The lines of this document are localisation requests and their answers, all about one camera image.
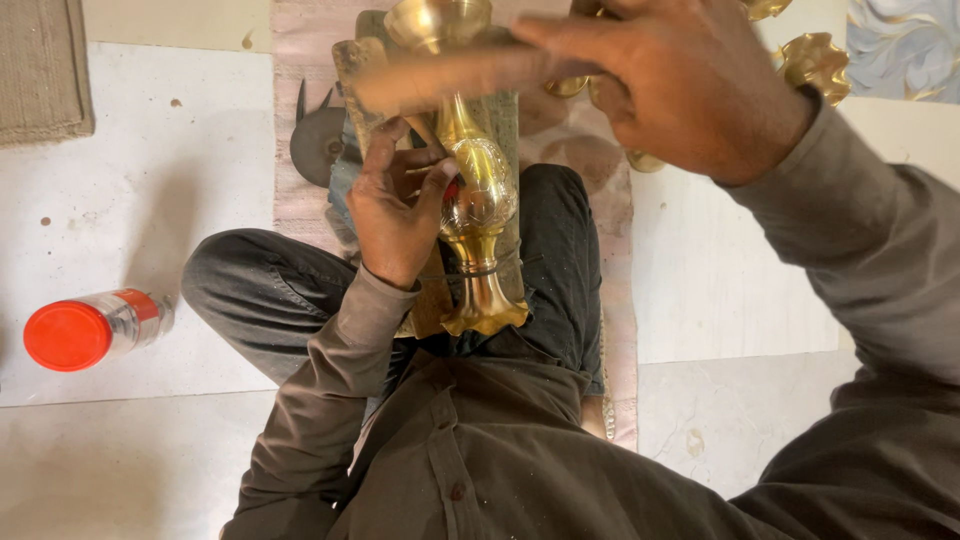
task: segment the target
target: shirt button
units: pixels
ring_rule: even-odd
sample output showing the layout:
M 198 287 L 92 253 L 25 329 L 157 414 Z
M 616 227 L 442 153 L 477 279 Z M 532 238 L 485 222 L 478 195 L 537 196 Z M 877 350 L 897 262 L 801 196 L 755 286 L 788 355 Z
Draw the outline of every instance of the shirt button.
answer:
M 461 501 L 464 497 L 464 485 L 461 482 L 453 484 L 453 489 L 450 490 L 450 500 L 451 501 Z

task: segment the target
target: plastic bottle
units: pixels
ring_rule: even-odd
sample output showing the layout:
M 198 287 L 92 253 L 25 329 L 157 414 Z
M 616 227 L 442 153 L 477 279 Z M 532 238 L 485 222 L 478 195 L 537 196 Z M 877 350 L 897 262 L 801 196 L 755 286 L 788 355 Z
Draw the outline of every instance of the plastic bottle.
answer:
M 113 290 L 41 307 L 23 329 L 23 345 L 43 367 L 80 371 L 150 345 L 173 323 L 168 297 Z

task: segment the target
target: circular saw blade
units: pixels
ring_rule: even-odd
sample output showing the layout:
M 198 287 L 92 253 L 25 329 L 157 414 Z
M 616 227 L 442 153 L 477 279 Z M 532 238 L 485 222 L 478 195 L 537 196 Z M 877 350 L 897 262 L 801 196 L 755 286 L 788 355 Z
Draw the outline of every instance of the circular saw blade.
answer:
M 290 159 L 308 182 L 330 187 L 330 165 L 344 153 L 340 135 L 347 110 L 327 107 L 307 114 L 290 137 Z

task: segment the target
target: person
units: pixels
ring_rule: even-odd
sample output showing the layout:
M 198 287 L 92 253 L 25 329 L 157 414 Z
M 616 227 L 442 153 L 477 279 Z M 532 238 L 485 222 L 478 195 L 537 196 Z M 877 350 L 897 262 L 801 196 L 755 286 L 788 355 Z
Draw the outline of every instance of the person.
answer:
M 349 195 L 358 269 L 251 231 L 213 236 L 187 264 L 190 305 L 289 376 L 224 538 L 960 533 L 960 195 L 884 164 L 815 90 L 787 87 L 735 0 L 606 7 L 619 20 L 526 17 L 513 31 L 602 67 L 598 105 L 625 146 L 711 176 L 806 269 L 863 362 L 832 412 L 730 501 L 581 430 L 580 398 L 596 389 L 595 232 L 579 178 L 550 165 L 520 181 L 521 256 L 545 259 L 524 269 L 527 325 L 447 356 L 394 341 L 454 169 L 439 160 L 403 204 L 405 170 L 433 158 L 395 152 L 407 126 L 392 120 Z M 385 390 L 354 455 L 366 399 Z

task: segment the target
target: red cap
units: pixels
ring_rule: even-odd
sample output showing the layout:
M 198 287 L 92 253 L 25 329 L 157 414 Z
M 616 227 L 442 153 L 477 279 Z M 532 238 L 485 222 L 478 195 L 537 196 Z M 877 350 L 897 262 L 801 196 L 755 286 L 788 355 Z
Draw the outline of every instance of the red cap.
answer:
M 96 307 L 74 300 L 38 309 L 23 329 L 23 345 L 36 363 L 55 371 L 80 371 L 110 349 L 113 332 Z

